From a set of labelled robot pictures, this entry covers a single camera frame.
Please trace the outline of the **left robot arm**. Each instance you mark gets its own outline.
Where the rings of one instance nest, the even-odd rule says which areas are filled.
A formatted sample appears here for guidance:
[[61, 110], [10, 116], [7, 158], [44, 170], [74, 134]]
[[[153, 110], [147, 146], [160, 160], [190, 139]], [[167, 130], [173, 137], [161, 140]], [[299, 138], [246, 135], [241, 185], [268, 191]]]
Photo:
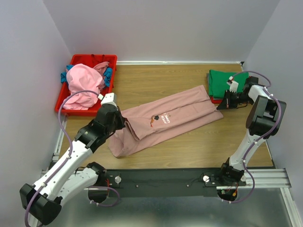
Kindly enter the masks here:
[[19, 193], [25, 212], [41, 225], [48, 225], [59, 215], [68, 200], [88, 187], [99, 187], [105, 181], [105, 169], [92, 163], [83, 173], [71, 178], [77, 167], [92, 155], [116, 130], [124, 128], [124, 118], [114, 102], [102, 104], [96, 117], [81, 128], [66, 153], [33, 185], [24, 184]]

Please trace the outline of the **dusty pink printed t-shirt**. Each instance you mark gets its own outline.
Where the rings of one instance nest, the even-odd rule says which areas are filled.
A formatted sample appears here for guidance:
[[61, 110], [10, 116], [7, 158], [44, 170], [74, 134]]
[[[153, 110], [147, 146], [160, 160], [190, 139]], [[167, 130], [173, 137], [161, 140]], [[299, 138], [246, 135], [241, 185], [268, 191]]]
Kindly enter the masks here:
[[109, 139], [125, 157], [223, 118], [203, 85], [121, 112], [125, 127]]

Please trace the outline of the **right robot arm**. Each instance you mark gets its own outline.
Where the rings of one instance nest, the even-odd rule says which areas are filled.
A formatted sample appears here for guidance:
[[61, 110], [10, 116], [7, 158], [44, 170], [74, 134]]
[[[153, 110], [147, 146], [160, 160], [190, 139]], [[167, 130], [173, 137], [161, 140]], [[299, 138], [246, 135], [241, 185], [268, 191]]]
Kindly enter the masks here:
[[217, 179], [223, 185], [241, 181], [246, 164], [258, 147], [278, 132], [286, 110], [286, 102], [273, 98], [257, 77], [248, 77], [242, 92], [226, 90], [217, 110], [236, 109], [243, 103], [252, 104], [246, 134], [235, 153], [221, 166]]

